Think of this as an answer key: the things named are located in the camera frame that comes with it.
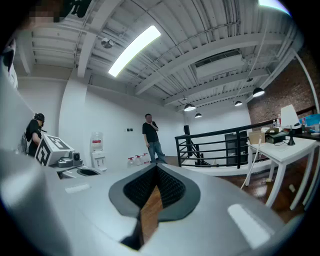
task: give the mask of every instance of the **water cooler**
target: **water cooler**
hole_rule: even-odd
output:
[[[90,138],[90,152],[92,167],[104,172],[107,170],[107,153],[103,152],[103,133],[95,131]]]

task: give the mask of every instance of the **black t-shirt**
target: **black t-shirt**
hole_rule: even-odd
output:
[[[29,154],[29,156],[32,156],[32,157],[34,157],[36,155],[37,148],[38,148],[37,144],[32,139],[32,134],[34,134],[34,133],[38,134],[39,138],[41,139],[41,131],[39,130],[38,121],[35,119],[32,119],[25,130],[26,140],[28,142],[31,140],[28,154]]]
[[[151,126],[151,124],[144,123],[142,125],[142,134],[146,135],[146,140],[149,142],[158,142],[158,134],[157,131]]]

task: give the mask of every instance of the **brick wall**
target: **brick wall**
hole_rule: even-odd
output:
[[[307,48],[299,52],[306,69],[308,70],[315,91],[320,102],[320,73],[311,52]],[[265,94],[253,98],[248,102],[248,110],[252,124],[275,119],[281,108],[292,104],[295,111],[300,111],[315,105],[314,97],[308,79],[297,59],[289,65],[270,83]],[[299,116],[311,115],[311,111]]]

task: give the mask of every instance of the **person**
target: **person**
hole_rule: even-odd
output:
[[[25,130],[25,138],[28,142],[31,143],[29,145],[28,155],[31,157],[35,157],[38,145],[41,141],[41,128],[44,126],[45,116],[41,113],[36,113],[34,119],[32,119]]]
[[[159,160],[166,164],[165,154],[162,152],[161,144],[159,142],[157,131],[159,131],[158,126],[154,121],[152,121],[151,114],[145,115],[145,123],[142,125],[142,134],[144,136],[145,145],[149,150],[151,157],[151,162],[155,163],[155,153],[157,154]]]

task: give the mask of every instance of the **white ceiling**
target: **white ceiling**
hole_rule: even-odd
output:
[[[117,78],[110,76],[108,70],[122,51],[151,25],[161,36]],[[26,72],[32,63],[78,68],[80,77],[91,69],[93,74],[133,87],[136,95],[151,95],[180,110],[187,103],[181,100],[184,97],[199,107],[248,97],[255,87],[265,85],[277,66],[288,64],[287,50],[295,40],[299,40],[296,51],[303,44],[298,35],[290,16],[263,9],[257,0],[92,0],[83,18],[69,14],[61,23],[24,35],[20,41],[32,44],[17,43],[15,62]],[[103,48],[104,37],[115,45]],[[261,44],[250,74],[253,80],[246,82]],[[28,50],[33,54],[26,61]],[[229,50],[241,53],[240,66],[230,63],[232,68],[219,74],[212,70],[204,79],[197,77],[195,62]]]

